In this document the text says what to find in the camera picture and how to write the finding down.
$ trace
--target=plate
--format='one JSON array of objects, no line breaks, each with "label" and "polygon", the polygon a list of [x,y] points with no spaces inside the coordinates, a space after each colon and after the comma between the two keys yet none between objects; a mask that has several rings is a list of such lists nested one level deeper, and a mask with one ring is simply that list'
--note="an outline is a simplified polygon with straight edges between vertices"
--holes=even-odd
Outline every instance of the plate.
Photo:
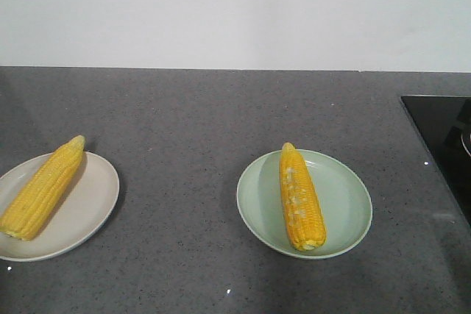
[{"label": "plate", "polygon": [[[0,178],[0,214],[49,155],[26,161]],[[72,250],[102,226],[116,204],[118,193],[115,168],[103,157],[86,152],[62,203],[36,238],[25,241],[0,233],[0,259],[36,261]]]},{"label": "plate", "polygon": [[316,186],[327,228],[323,246],[297,251],[289,242],[283,219],[278,165],[281,151],[252,162],[237,185],[237,206],[247,227],[267,246],[300,259],[335,257],[358,245],[372,221],[368,190],[346,165],[315,151],[298,149]]}]

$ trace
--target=black induction cooktop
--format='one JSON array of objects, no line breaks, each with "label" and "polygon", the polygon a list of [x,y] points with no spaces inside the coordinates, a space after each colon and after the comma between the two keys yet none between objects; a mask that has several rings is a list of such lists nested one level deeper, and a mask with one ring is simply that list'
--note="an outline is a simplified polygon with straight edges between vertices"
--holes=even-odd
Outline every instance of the black induction cooktop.
[{"label": "black induction cooktop", "polygon": [[402,100],[471,226],[471,156],[461,138],[471,126],[471,97]]}]

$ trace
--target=light green plate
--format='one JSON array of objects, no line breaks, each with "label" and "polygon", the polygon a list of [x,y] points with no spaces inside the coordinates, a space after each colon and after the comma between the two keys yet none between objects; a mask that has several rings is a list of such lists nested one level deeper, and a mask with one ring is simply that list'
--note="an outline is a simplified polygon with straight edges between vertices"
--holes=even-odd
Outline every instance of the light green plate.
[{"label": "light green plate", "polygon": [[297,251],[289,243],[283,220],[278,164],[281,151],[252,162],[237,186],[238,210],[254,235],[280,253],[302,259],[325,259],[351,250],[367,234],[372,221],[368,190],[346,165],[315,151],[303,155],[316,186],[327,240],[312,251]]}]

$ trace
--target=corn on the cob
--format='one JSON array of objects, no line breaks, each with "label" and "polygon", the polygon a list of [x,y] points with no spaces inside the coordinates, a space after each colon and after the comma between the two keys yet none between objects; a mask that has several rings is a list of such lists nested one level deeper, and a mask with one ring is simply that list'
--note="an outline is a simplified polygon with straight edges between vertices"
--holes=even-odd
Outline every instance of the corn on the cob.
[{"label": "corn on the cob", "polygon": [[41,230],[82,161],[85,138],[59,147],[20,190],[0,217],[0,231],[31,240]]},{"label": "corn on the cob", "polygon": [[293,247],[305,251],[324,244],[327,230],[314,184],[304,158],[290,143],[281,150],[280,190],[286,231]]}]

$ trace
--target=plate rim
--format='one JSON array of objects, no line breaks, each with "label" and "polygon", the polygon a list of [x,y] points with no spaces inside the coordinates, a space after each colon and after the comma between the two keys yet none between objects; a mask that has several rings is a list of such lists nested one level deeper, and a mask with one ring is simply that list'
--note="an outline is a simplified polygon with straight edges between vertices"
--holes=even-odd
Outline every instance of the plate rim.
[{"label": "plate rim", "polygon": [[[94,154],[93,152],[89,152],[89,151],[84,151],[84,152],[87,155],[87,157],[92,156],[93,158],[97,158],[97,159],[101,160],[102,162],[104,162],[105,165],[110,167],[109,170],[113,174],[113,181],[116,184],[116,195],[113,195],[113,202],[110,203],[110,209],[107,211],[107,214],[103,217],[103,219],[88,234],[86,234],[85,236],[83,236],[79,240],[73,242],[69,246],[66,246],[64,249],[53,251],[51,253],[44,254],[44,255],[39,255],[37,257],[6,257],[6,256],[0,254],[0,260],[14,261],[14,262],[18,262],[18,263],[27,263],[27,262],[47,260],[47,259],[51,259],[53,257],[58,257],[59,255],[65,254],[65,253],[75,249],[76,247],[82,245],[85,241],[90,239],[100,228],[102,228],[102,226],[105,224],[107,219],[110,217],[110,214],[114,210],[114,208],[116,206],[116,202],[118,201],[118,198],[119,198],[119,192],[120,192],[119,175],[118,175],[118,172],[116,171],[115,167],[113,166],[113,164],[110,161],[108,161],[107,159],[105,159],[104,157],[102,157],[98,154]],[[31,163],[34,160],[39,160],[41,158],[50,156],[52,153],[53,152],[50,152],[48,154],[42,154],[42,155],[33,157],[29,160],[26,160],[26,161],[20,163],[19,165],[15,166],[15,167],[11,168],[9,171],[7,171],[7,173],[1,175],[0,180],[5,178],[8,174],[12,173],[13,171],[21,168],[23,165],[26,165],[27,163]]]},{"label": "plate rim", "polygon": [[366,237],[366,234],[368,233],[369,229],[371,228],[371,225],[372,225],[372,219],[373,219],[373,205],[372,205],[372,200],[371,200],[371,196],[369,194],[369,191],[368,189],[366,188],[366,185],[363,183],[363,181],[361,180],[361,178],[351,169],[349,168],[347,165],[345,165],[344,163],[340,162],[339,160],[329,156],[329,155],[326,155],[326,154],[323,154],[321,152],[318,152],[318,151],[313,151],[313,150],[307,150],[307,149],[296,149],[297,151],[303,153],[308,153],[308,154],[316,154],[316,155],[319,155],[321,157],[324,157],[324,158],[327,158],[329,160],[332,160],[333,162],[335,163],[338,163],[340,166],[342,166],[343,168],[345,168],[347,171],[349,171],[354,177],[355,179],[360,183],[361,187],[363,188],[364,192],[365,192],[365,195],[367,196],[367,201],[368,201],[368,205],[369,205],[369,219],[368,219],[368,222],[367,222],[367,225],[366,225],[366,228],[365,230],[361,233],[361,236],[355,241],[353,242],[352,244],[350,244],[347,248],[345,249],[342,249],[341,251],[337,251],[335,253],[332,253],[332,254],[325,254],[325,255],[307,255],[307,254],[298,254],[298,253],[295,253],[295,252],[289,252],[289,251],[286,251],[284,249],[281,249],[281,248],[278,248],[276,247],[275,245],[271,244],[270,242],[266,241],[265,239],[263,239],[263,237],[261,237],[254,229],[253,227],[250,225],[250,223],[248,222],[248,220],[244,217],[244,213],[242,212],[241,210],[241,205],[240,205],[240,198],[239,198],[239,193],[240,193],[240,189],[241,189],[241,182],[242,180],[244,179],[244,176],[246,175],[246,173],[248,173],[248,170],[251,169],[253,167],[254,164],[256,164],[257,162],[259,162],[260,160],[262,159],[267,159],[270,155],[272,154],[280,154],[281,153],[281,150],[275,150],[275,151],[271,151],[271,152],[268,152],[266,154],[263,154],[261,155],[260,157],[256,158],[255,160],[253,160],[245,169],[244,171],[242,172],[241,176],[239,177],[239,180],[238,180],[238,183],[237,183],[237,189],[236,189],[236,201],[237,201],[237,208],[238,208],[238,211],[239,211],[239,214],[242,218],[242,220],[244,221],[245,225],[247,226],[247,228],[250,230],[250,232],[255,236],[257,237],[262,243],[264,243],[265,245],[267,245],[268,247],[270,247],[271,249],[275,250],[275,251],[278,251],[280,252],[281,254],[284,254],[284,255],[287,255],[287,256],[290,256],[290,257],[294,257],[294,258],[297,258],[297,259],[302,259],[302,260],[323,260],[323,259],[329,259],[331,257],[337,257],[339,255],[342,255],[342,254],[345,254],[346,252],[352,250],[353,248],[355,248],[365,237]]}]

